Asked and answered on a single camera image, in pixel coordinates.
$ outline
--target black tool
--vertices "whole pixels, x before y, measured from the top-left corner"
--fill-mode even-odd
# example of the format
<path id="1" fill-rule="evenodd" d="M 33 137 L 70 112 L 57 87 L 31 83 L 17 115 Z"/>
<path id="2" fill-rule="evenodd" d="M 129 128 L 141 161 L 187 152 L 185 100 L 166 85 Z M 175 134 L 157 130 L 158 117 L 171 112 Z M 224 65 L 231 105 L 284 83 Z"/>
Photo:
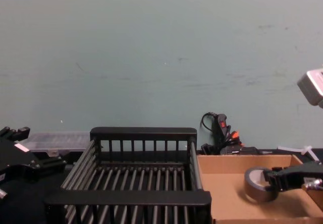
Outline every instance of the black tool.
<path id="1" fill-rule="evenodd" d="M 286 168 L 275 167 L 263 172 L 264 178 L 277 191 L 307 188 L 306 184 L 317 179 L 323 180 L 323 165 L 320 161 L 306 162 Z"/>
<path id="2" fill-rule="evenodd" d="M 16 143 L 27 139 L 30 128 L 0 130 L 0 184 L 23 178 L 36 181 L 43 176 L 62 172 L 66 162 L 60 157 L 38 159 L 28 148 Z"/>
<path id="3" fill-rule="evenodd" d="M 212 127 L 209 128 L 204 123 L 204 118 L 209 117 L 212 119 Z M 214 138 L 214 146 L 204 144 L 202 145 L 202 152 L 206 155 L 221 154 L 221 150 L 228 146 L 236 146 L 239 145 L 242 147 L 242 143 L 236 131 L 230 133 L 231 126 L 227 125 L 227 116 L 225 114 L 216 114 L 213 112 L 208 112 L 203 115 L 201 119 L 201 125 L 203 125 L 206 129 L 212 132 Z"/>

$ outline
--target white label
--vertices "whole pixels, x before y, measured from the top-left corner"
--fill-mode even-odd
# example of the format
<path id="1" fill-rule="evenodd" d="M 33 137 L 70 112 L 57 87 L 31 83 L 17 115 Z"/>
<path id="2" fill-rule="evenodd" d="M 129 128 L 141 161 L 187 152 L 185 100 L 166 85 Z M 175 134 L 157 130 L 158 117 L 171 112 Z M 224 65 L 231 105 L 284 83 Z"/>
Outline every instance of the white label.
<path id="1" fill-rule="evenodd" d="M 6 177 L 6 174 L 0 175 L 0 181 L 4 180 Z"/>
<path id="2" fill-rule="evenodd" d="M 316 178 L 308 178 L 308 177 L 304 177 L 304 183 L 307 184 L 307 183 L 310 183 L 310 182 L 313 182 L 315 181 Z"/>
<path id="3" fill-rule="evenodd" d="M 29 149 L 23 145 L 21 145 L 20 143 L 15 144 L 16 147 L 18 147 L 20 150 L 24 151 L 24 152 L 28 152 Z"/>

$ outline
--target black cable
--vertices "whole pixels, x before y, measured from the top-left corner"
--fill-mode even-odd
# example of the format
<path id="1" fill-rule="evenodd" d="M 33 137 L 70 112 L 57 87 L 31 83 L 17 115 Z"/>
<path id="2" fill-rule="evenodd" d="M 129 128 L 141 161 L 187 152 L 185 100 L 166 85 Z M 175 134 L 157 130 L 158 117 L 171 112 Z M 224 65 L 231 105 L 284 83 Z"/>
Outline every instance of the black cable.
<path id="1" fill-rule="evenodd" d="M 213 112 L 208 112 L 208 113 L 205 113 L 203 116 L 202 116 L 202 119 L 201 119 L 201 124 L 200 125 L 203 125 L 206 129 L 208 129 L 210 132 L 213 132 L 213 130 L 209 127 L 207 127 L 204 123 L 204 118 L 205 117 L 213 117 L 215 119 L 215 117 L 217 117 L 217 114 L 213 113 Z"/>

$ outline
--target black surface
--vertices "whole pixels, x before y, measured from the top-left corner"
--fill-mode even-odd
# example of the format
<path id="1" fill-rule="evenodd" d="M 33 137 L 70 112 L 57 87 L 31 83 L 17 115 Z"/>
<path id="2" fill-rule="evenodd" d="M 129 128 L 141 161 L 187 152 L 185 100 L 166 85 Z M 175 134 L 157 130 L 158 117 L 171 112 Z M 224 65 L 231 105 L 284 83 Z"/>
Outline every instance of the black surface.
<path id="1" fill-rule="evenodd" d="M 274 151 L 274 154 L 291 154 L 287 151 Z M 313 150 L 317 157 L 323 159 L 323 149 Z M 303 162 L 310 161 L 308 156 L 301 156 L 295 153 Z M 16 224 L 16 223 L 45 223 L 43 199 L 50 193 L 53 193 L 65 177 L 68 171 L 55 176 L 46 177 L 37 183 L 25 183 L 20 181 L 10 181 L 0 188 L 9 193 L 5 203 L 0 204 L 0 223 L 1 224 Z"/>

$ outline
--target robotic arm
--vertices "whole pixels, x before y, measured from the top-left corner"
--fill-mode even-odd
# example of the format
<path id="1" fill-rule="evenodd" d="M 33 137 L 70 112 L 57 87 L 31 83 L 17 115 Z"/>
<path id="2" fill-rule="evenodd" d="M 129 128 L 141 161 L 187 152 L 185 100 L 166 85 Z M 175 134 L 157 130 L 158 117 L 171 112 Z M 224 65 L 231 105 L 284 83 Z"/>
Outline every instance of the robotic arm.
<path id="1" fill-rule="evenodd" d="M 310 104 L 323 108 L 323 69 L 308 71 L 297 82 L 297 85 Z M 269 185 L 259 186 L 255 182 L 256 179 L 263 179 Z M 279 192 L 300 188 L 323 191 L 323 164 L 320 161 L 307 162 L 284 169 L 281 167 L 271 170 L 253 168 L 245 173 L 245 191 L 258 202 L 271 201 L 277 197 Z"/>

